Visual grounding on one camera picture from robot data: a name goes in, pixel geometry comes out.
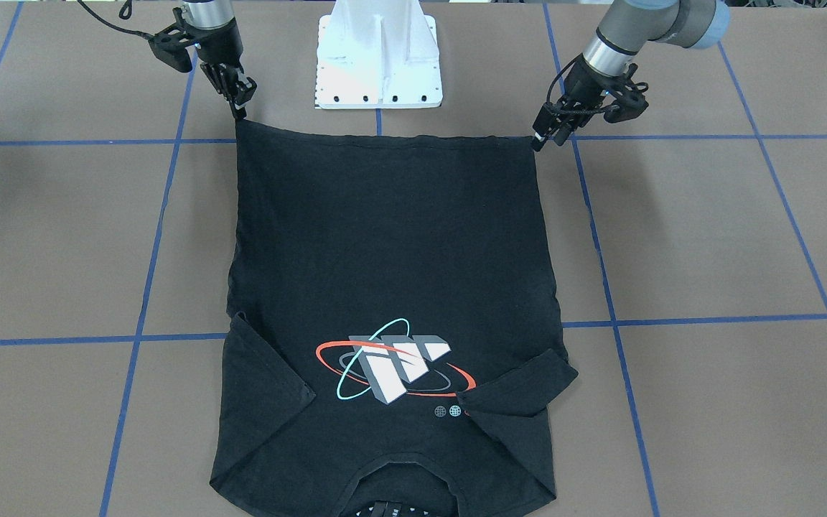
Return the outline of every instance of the printed logo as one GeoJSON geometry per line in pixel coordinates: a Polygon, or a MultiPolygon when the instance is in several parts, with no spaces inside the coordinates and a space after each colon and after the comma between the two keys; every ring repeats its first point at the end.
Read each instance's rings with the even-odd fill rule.
{"type": "MultiPolygon", "coordinates": [[[[440,370],[430,369],[426,364],[427,361],[433,363],[450,351],[449,343],[442,337],[411,336],[410,322],[399,317],[397,320],[388,322],[370,336],[349,336],[347,341],[322,343],[315,350],[315,355],[321,364],[340,376],[337,382],[338,399],[355,399],[371,390],[377,400],[387,405],[405,393],[413,396],[455,396],[455,391],[461,391],[452,389],[453,383],[449,376],[440,370]],[[407,331],[403,336],[382,334],[396,323],[406,325],[407,331]],[[340,366],[338,369],[324,359],[324,351],[339,348],[351,348],[352,351],[337,358],[340,366]],[[362,369],[361,372],[354,370],[357,363],[362,369]],[[354,395],[346,396],[344,395],[344,382],[347,379],[367,386],[367,388],[354,395]],[[430,381],[434,381],[433,386],[424,386],[429,385],[430,381]]],[[[469,373],[454,364],[444,364],[467,382],[464,391],[477,387],[477,383],[469,373]]]]}

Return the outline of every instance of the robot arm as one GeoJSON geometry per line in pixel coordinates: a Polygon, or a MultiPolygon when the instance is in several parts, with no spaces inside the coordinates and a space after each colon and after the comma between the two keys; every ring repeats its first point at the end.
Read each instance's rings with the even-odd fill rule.
{"type": "Polygon", "coordinates": [[[647,85],[631,80],[637,71],[631,61],[643,44],[706,49],[721,39],[728,25],[729,7],[722,0],[615,0],[587,48],[551,83],[548,100],[532,125],[532,147],[541,150],[549,138],[564,144],[593,115],[603,114],[607,122],[639,117],[647,108],[647,85]],[[565,93],[551,102],[551,89],[568,69],[565,93]],[[615,100],[602,108],[606,95],[615,100]]]}
{"type": "MultiPolygon", "coordinates": [[[[118,27],[98,16],[83,0],[78,3],[111,29],[147,40],[155,57],[178,72],[188,73],[193,69],[187,47],[196,47],[200,69],[229,103],[233,117],[244,118],[244,104],[253,97],[257,84],[244,75],[240,65],[243,48],[232,0],[182,0],[181,7],[174,8],[174,24],[156,34],[118,27]]],[[[119,16],[129,19],[131,15],[132,3],[127,0],[119,16]]]]}

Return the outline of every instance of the grid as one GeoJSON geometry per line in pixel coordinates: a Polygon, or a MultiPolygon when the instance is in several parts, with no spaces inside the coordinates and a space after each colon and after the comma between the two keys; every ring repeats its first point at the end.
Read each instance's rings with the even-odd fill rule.
{"type": "MultiPolygon", "coordinates": [[[[22,4],[18,3],[14,9],[14,14],[7,30],[6,36],[2,42],[0,49],[0,65],[9,49],[14,28],[19,21],[22,10],[22,4]]],[[[554,28],[551,23],[551,16],[549,16],[548,6],[543,6],[544,19],[546,23],[548,40],[551,43],[551,55],[554,62],[554,72],[557,72],[561,67],[560,56],[558,54],[557,44],[554,38],[554,28]]],[[[637,448],[640,452],[641,467],[643,467],[644,477],[646,478],[647,490],[650,497],[650,507],[654,517],[660,516],[660,506],[658,494],[653,482],[653,474],[650,471],[650,461],[646,448],[646,441],[644,439],[645,429],[640,424],[640,416],[637,412],[637,404],[634,397],[633,382],[630,378],[629,369],[627,369],[627,360],[624,354],[624,345],[621,337],[621,330],[624,327],[647,327],[647,326],[663,326],[663,325],[721,325],[731,323],[756,323],[756,322],[779,322],[779,321],[811,321],[820,320],[827,321],[827,292],[820,275],[818,275],[813,256],[806,244],[800,225],[798,225],[797,216],[794,215],[788,202],[787,193],[781,185],[775,171],[774,163],[772,163],[771,156],[768,154],[765,141],[767,140],[827,140],[827,134],[762,134],[759,131],[752,111],[749,109],[748,101],[745,97],[739,81],[736,78],[736,73],[733,69],[732,63],[729,61],[726,50],[722,43],[719,44],[719,52],[726,65],[726,71],[729,72],[729,77],[735,85],[739,100],[742,102],[742,108],[748,118],[749,124],[752,127],[752,134],[663,134],[663,135],[587,135],[579,134],[571,137],[571,150],[574,154],[575,163],[577,166],[579,181],[581,185],[581,193],[585,207],[588,210],[590,231],[592,241],[594,243],[595,253],[597,253],[598,265],[601,271],[602,285],[604,289],[604,298],[607,303],[608,320],[582,320],[582,321],[564,321],[562,327],[564,328],[583,328],[583,327],[604,327],[611,328],[614,336],[615,346],[617,347],[617,356],[620,359],[620,367],[624,384],[627,392],[627,405],[629,405],[630,415],[634,426],[634,432],[637,438],[637,448]],[[591,199],[589,189],[587,187],[587,178],[584,173],[583,157],[581,156],[579,141],[606,141],[606,140],[747,140],[756,141],[759,145],[762,157],[764,157],[767,165],[767,172],[770,174],[772,183],[779,195],[781,207],[787,213],[788,220],[794,232],[795,238],[800,245],[801,253],[810,269],[811,276],[813,276],[814,284],[818,290],[818,296],[823,302],[825,312],[823,313],[807,313],[807,314],[771,314],[771,315],[733,315],[733,317],[677,317],[677,318],[652,318],[651,320],[621,320],[617,317],[615,304],[612,299],[612,292],[608,282],[607,261],[606,256],[602,252],[602,247],[599,241],[599,233],[597,231],[597,224],[595,223],[594,203],[591,199]]],[[[49,344],[98,344],[98,343],[131,343],[132,350],[129,356],[129,366],[126,373],[126,380],[123,390],[121,410],[117,418],[117,427],[115,431],[114,441],[111,450],[111,460],[109,460],[108,472],[106,472],[104,493],[101,501],[101,512],[99,515],[105,517],[108,514],[109,503],[111,502],[111,490],[114,479],[114,474],[118,462],[118,454],[121,449],[123,431],[126,423],[127,408],[129,405],[129,395],[131,395],[132,385],[134,384],[134,377],[136,372],[137,359],[141,343],[151,343],[152,341],[170,341],[170,340],[221,340],[224,338],[223,333],[188,333],[188,334],[145,334],[144,326],[147,311],[149,308],[149,298],[151,294],[152,279],[154,279],[155,266],[158,259],[158,254],[161,246],[161,239],[163,233],[164,211],[167,208],[168,197],[171,186],[174,181],[174,171],[177,168],[177,157],[181,145],[198,145],[198,144],[234,144],[233,139],[215,138],[215,139],[185,139],[183,138],[184,122],[187,120],[187,107],[190,102],[190,93],[193,85],[194,73],[191,72],[187,78],[187,87],[184,91],[183,99],[181,101],[180,116],[177,125],[177,135],[173,139],[139,139],[139,140],[49,140],[49,141],[0,141],[0,146],[62,146],[62,145],[167,145],[170,148],[170,160],[168,164],[167,180],[164,183],[164,196],[161,203],[161,209],[156,221],[154,241],[151,246],[151,256],[148,267],[148,274],[146,275],[145,285],[142,289],[141,311],[138,318],[138,324],[135,334],[132,335],[117,335],[117,336],[77,336],[77,337],[34,337],[34,338],[7,338],[7,340],[0,340],[0,346],[22,346],[22,345],[49,345],[49,344]]],[[[561,91],[564,88],[564,82],[561,79],[561,91]]],[[[382,113],[380,109],[376,109],[374,113],[374,124],[376,127],[376,134],[382,134],[382,113]]]]}

